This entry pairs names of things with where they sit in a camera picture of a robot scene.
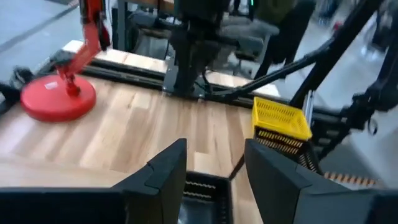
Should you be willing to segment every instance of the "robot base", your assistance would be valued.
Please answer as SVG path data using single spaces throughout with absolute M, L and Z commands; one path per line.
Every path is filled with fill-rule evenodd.
M 68 95 L 59 75 L 49 75 L 29 83 L 21 93 L 21 105 L 34 119 L 47 122 L 72 121 L 89 112 L 95 105 L 93 86 L 83 78 L 75 78 L 80 94 Z

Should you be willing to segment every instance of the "concrete floor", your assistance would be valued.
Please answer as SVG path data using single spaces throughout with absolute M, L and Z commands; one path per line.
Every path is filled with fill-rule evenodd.
M 47 18 L 66 9 L 66 6 L 44 0 L 2 1 L 0 3 L 0 45 L 21 32 L 37 25 Z M 330 36 L 330 30 L 310 24 L 297 58 L 320 46 Z M 82 40 L 79 12 L 74 10 L 59 21 L 49 25 L 11 49 L 0 52 L 0 81 L 7 81 L 15 65 L 31 69 L 38 66 L 51 54 L 70 40 Z M 166 41 L 155 41 L 152 57 L 161 57 L 165 52 Z M 378 75 L 382 60 L 370 62 L 360 55 L 363 41 L 360 37 L 346 51 L 337 66 L 331 71 L 317 91 L 316 104 L 330 108 L 340 108 L 351 103 L 354 93 L 362 92 Z M 245 63 L 256 69 L 258 65 Z M 304 68 L 289 76 L 286 81 L 275 84 L 284 98 L 293 96 L 303 82 L 310 68 Z M 395 137 L 398 134 L 397 110 L 389 114 L 377 114 L 379 133 L 371 137 L 368 133 L 353 134 L 323 162 L 324 170 L 352 173 L 355 175 L 375 174 L 388 187 L 398 187 L 398 152 L 395 152 Z

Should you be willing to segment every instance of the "black metal frame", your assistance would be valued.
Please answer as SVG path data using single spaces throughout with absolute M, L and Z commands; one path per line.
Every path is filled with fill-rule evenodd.
M 342 56 L 345 49 L 347 49 L 349 44 L 354 40 L 362 26 L 365 25 L 372 13 L 378 9 L 381 2 L 382 0 L 363 0 L 350 14 L 345 25 L 334 37 L 318 50 L 307 54 L 304 58 L 278 71 L 272 72 L 237 88 L 208 83 L 205 78 L 200 77 L 199 80 L 204 83 L 204 86 L 200 86 L 200 88 L 205 89 L 204 94 L 183 97 L 191 99 L 202 98 L 203 100 L 216 101 L 251 109 L 255 96 L 255 93 L 253 93 L 254 90 L 315 63 L 314 68 L 291 101 L 273 96 L 262 96 L 279 103 L 290 104 L 301 108 L 303 99 L 308 91 L 317 89 L 338 59 Z M 60 51 L 54 57 L 57 57 L 59 54 L 72 55 L 71 53 Z M 53 65 L 48 63 L 37 72 L 37 77 L 46 75 L 53 70 Z M 98 59 L 93 60 L 90 65 L 82 71 L 82 75 L 89 77 L 103 78 L 113 82 L 128 83 L 159 91 L 165 91 L 164 80 L 167 76 L 166 73 Z M 18 91 L 6 85 L 0 85 L 0 91 L 6 97 L 6 101 L 0 106 L 0 113 L 5 113 L 5 111 L 18 101 Z M 359 116 L 358 114 L 362 112 L 363 108 L 356 104 L 343 108 L 342 110 L 314 107 L 311 123 L 313 130 L 312 141 L 316 151 L 320 153 L 320 159 L 324 158 L 336 145 L 349 135 L 350 129 L 364 129 L 365 122 L 370 118 L 369 116 L 372 115 L 374 110 L 368 111 L 366 116 Z

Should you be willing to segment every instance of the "yellow plastic basket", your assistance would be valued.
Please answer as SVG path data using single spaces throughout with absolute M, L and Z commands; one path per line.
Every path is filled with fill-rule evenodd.
M 259 97 L 254 98 L 252 127 L 254 139 L 294 160 L 304 153 L 304 143 L 312 137 L 302 110 Z

